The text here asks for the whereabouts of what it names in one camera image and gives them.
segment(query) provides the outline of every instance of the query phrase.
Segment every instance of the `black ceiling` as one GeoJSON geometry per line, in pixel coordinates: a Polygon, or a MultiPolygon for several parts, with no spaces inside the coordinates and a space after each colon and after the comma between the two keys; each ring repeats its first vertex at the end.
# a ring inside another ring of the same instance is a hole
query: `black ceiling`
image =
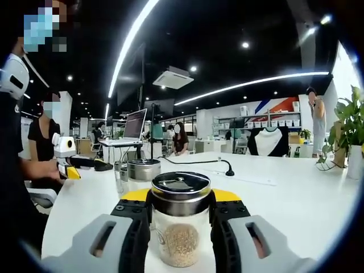
{"type": "MultiPolygon", "coordinates": [[[[131,101],[135,100],[136,92],[120,107],[117,107],[116,92],[112,99],[107,94],[123,41],[145,4],[145,0],[83,1],[77,16],[54,33],[67,37],[67,52],[52,52],[50,39],[40,46],[39,52],[28,54],[50,86],[71,94],[72,118],[86,117],[87,112],[94,118],[104,117],[108,102],[114,117],[118,117],[115,112],[135,110],[131,101]],[[73,76],[72,82],[66,80],[67,75],[73,76]]],[[[312,14],[315,18],[322,16],[312,14]]],[[[146,45],[143,98],[180,101],[246,81],[301,71],[296,23],[287,0],[160,0],[129,51],[132,53],[142,43],[146,45]],[[244,41],[249,42],[248,49],[241,47],[244,41]],[[194,82],[179,90],[154,86],[153,81],[169,65],[185,70],[196,65],[197,72],[191,72],[194,82]]],[[[321,26],[315,35],[315,70],[331,71],[337,45],[334,28],[321,26]]],[[[39,113],[41,109],[36,104],[45,87],[33,73],[31,78],[34,83],[27,91],[31,99],[25,99],[24,111],[39,113]]],[[[324,92],[329,81],[329,77],[315,77],[311,84],[324,92]]],[[[194,113],[196,106],[203,109],[216,107],[216,102],[225,106],[288,97],[302,94],[306,88],[297,79],[247,86],[177,106],[175,116],[182,111],[194,113]]]]}

